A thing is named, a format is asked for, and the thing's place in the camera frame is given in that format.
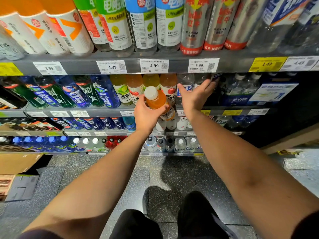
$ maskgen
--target price tag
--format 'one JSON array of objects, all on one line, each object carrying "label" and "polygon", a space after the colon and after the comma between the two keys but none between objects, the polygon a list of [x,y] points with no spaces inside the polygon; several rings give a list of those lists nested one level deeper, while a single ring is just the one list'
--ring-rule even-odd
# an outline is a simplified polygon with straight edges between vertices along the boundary
[{"label": "price tag", "polygon": [[186,136],[195,136],[195,132],[187,132]]},{"label": "price tag", "polygon": [[78,136],[79,134],[77,132],[65,132],[68,136]]},{"label": "price tag", "polygon": [[268,111],[269,111],[269,108],[250,109],[247,116],[266,115]]},{"label": "price tag", "polygon": [[34,66],[43,76],[63,76],[67,75],[59,61],[54,62],[33,62]]},{"label": "price tag", "polygon": [[141,73],[168,73],[169,60],[140,59]]},{"label": "price tag", "polygon": [[277,72],[288,57],[255,58],[249,72]]},{"label": "price tag", "polygon": [[32,117],[48,117],[44,112],[27,112]]},{"label": "price tag", "polygon": [[89,117],[87,111],[71,111],[71,114],[74,117]]},{"label": "price tag", "polygon": [[28,132],[17,132],[17,135],[19,136],[31,136]]},{"label": "price tag", "polygon": [[162,135],[162,132],[152,132],[151,135],[153,135],[153,136],[160,136],[160,135]]},{"label": "price tag", "polygon": [[51,111],[54,117],[70,117],[67,111]]},{"label": "price tag", "polygon": [[235,135],[240,136],[240,135],[242,135],[243,132],[232,132],[232,133],[234,133]]},{"label": "price tag", "polygon": [[0,63],[0,76],[22,76],[14,63]]},{"label": "price tag", "polygon": [[95,152],[88,152],[89,155],[97,155],[97,156],[105,156],[106,153],[95,153]]},{"label": "price tag", "polygon": [[91,136],[91,133],[89,132],[78,132],[79,136],[86,136],[86,137],[89,137]]},{"label": "price tag", "polygon": [[189,59],[188,73],[215,73],[218,59]]},{"label": "price tag", "polygon": [[134,111],[131,112],[120,112],[123,117],[133,117]]},{"label": "price tag", "polygon": [[239,116],[242,110],[225,110],[223,116]]},{"label": "price tag", "polygon": [[206,116],[209,116],[209,114],[211,113],[210,110],[200,110],[201,113],[204,113]]},{"label": "price tag", "polygon": [[106,132],[94,132],[96,136],[107,136]]},{"label": "price tag", "polygon": [[180,116],[180,117],[185,116],[184,110],[176,110],[176,111],[177,111],[178,116]]},{"label": "price tag", "polygon": [[309,71],[319,60],[319,56],[288,57],[280,71]]},{"label": "price tag", "polygon": [[101,74],[127,74],[124,60],[100,60],[96,63]]}]

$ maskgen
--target person's left arm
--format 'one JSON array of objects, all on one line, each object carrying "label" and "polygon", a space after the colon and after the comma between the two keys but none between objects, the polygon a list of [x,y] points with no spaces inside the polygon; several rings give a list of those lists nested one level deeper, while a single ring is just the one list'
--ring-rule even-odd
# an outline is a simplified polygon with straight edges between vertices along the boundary
[{"label": "person's left arm", "polygon": [[136,131],[70,183],[25,231],[45,229],[64,239],[99,238],[165,109],[151,110],[141,95],[134,111]]}]

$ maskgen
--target person's right hand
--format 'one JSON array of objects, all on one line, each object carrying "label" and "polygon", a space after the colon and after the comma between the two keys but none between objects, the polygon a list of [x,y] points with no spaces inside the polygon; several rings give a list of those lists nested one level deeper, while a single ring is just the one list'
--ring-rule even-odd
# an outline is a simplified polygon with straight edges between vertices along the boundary
[{"label": "person's right hand", "polygon": [[203,108],[207,98],[213,93],[215,86],[216,82],[211,82],[208,79],[193,91],[187,91],[182,84],[177,84],[182,96],[184,113],[190,121],[192,121],[194,113]]}]

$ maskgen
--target bottle with orange liquid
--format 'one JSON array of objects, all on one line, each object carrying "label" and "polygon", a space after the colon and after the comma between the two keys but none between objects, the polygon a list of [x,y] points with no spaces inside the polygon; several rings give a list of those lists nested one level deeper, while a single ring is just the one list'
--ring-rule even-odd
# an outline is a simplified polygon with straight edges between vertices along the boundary
[{"label": "bottle with orange liquid", "polygon": [[46,49],[40,44],[23,22],[10,0],[1,0],[0,24],[29,54],[43,54]]},{"label": "bottle with orange liquid", "polygon": [[144,93],[142,76],[140,74],[126,75],[126,84],[130,90],[132,101],[136,105],[138,96]]},{"label": "bottle with orange liquid", "polygon": [[154,86],[157,90],[160,89],[160,76],[158,74],[143,75],[144,90],[146,87]]},{"label": "bottle with orange liquid", "polygon": [[30,31],[50,54],[69,53],[39,0],[10,0]]},{"label": "bottle with orange liquid", "polygon": [[168,102],[175,105],[177,76],[176,74],[161,74],[160,89],[167,97]]},{"label": "bottle with orange liquid", "polygon": [[94,45],[73,0],[40,0],[55,29],[77,55],[92,53]]},{"label": "bottle with orange liquid", "polygon": [[175,117],[175,110],[168,103],[164,92],[157,90],[154,86],[146,87],[144,91],[146,103],[152,109],[158,109],[161,106],[168,104],[166,111],[160,116],[163,120],[169,121]]}]

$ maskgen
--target black pants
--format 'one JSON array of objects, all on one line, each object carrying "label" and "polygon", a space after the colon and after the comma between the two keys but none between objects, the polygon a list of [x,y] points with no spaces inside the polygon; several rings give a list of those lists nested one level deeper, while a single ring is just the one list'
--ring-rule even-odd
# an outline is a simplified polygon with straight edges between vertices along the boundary
[{"label": "black pants", "polygon": [[[178,212],[178,238],[229,239],[212,217],[217,214],[201,192],[189,193]],[[138,210],[125,210],[120,215],[109,239],[162,239],[158,224]]]}]

